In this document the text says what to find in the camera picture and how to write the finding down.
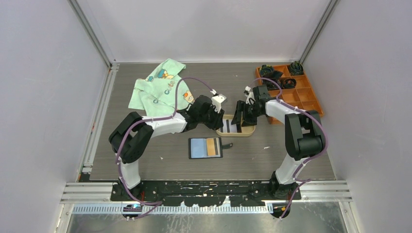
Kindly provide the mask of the orange striped credit card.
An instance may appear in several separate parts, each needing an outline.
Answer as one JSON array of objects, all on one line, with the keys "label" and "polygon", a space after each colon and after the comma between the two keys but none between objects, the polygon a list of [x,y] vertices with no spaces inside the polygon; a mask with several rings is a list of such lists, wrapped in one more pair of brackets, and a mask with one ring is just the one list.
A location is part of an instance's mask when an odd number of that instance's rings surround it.
[{"label": "orange striped credit card", "polygon": [[208,157],[220,156],[220,141],[219,138],[207,138],[206,139],[206,151]]}]

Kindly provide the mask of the white striped credit card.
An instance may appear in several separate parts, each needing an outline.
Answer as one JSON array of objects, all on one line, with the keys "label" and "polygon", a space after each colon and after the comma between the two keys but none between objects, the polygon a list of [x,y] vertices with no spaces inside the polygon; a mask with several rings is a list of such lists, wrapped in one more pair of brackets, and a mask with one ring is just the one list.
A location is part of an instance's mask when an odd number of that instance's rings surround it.
[{"label": "white striped credit card", "polygon": [[220,128],[222,133],[240,133],[241,128],[237,124],[231,124],[231,119],[223,119],[223,126]]}]

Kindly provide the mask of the black leather card holder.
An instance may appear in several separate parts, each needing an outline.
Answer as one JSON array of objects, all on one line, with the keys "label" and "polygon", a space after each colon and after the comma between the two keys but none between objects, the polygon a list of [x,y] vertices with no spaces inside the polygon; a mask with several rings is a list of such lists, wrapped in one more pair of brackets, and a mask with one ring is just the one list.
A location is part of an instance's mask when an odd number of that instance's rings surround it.
[{"label": "black leather card holder", "polygon": [[220,156],[219,157],[208,157],[206,151],[206,139],[207,138],[189,138],[189,159],[212,159],[212,158],[223,158],[223,151],[231,149],[233,143],[223,144],[222,138],[219,138],[220,141]]}]

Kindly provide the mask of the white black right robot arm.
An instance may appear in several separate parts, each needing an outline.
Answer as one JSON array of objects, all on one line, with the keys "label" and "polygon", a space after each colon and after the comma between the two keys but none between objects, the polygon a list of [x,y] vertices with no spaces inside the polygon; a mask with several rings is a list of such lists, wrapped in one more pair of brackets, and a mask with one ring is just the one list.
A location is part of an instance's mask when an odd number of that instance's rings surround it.
[{"label": "white black right robot arm", "polygon": [[284,198],[295,188],[296,178],[311,158],[325,151],[326,136],[315,110],[305,111],[274,98],[265,85],[247,86],[246,100],[239,100],[231,124],[255,126],[259,116],[276,118],[284,124],[286,157],[281,166],[273,172],[268,190],[275,199]]}]

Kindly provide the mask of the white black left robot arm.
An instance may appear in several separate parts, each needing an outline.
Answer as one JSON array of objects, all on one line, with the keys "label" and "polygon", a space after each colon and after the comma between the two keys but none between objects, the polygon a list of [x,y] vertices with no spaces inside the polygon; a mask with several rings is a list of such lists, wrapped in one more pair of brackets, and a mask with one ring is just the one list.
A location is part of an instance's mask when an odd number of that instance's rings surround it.
[{"label": "white black left robot arm", "polygon": [[138,160],[143,155],[151,138],[169,133],[183,133],[204,124],[212,130],[223,126],[226,97],[216,94],[209,98],[200,95],[187,108],[164,117],[141,116],[129,113],[110,134],[108,141],[116,154],[122,193],[129,200],[137,200],[142,193]]}]

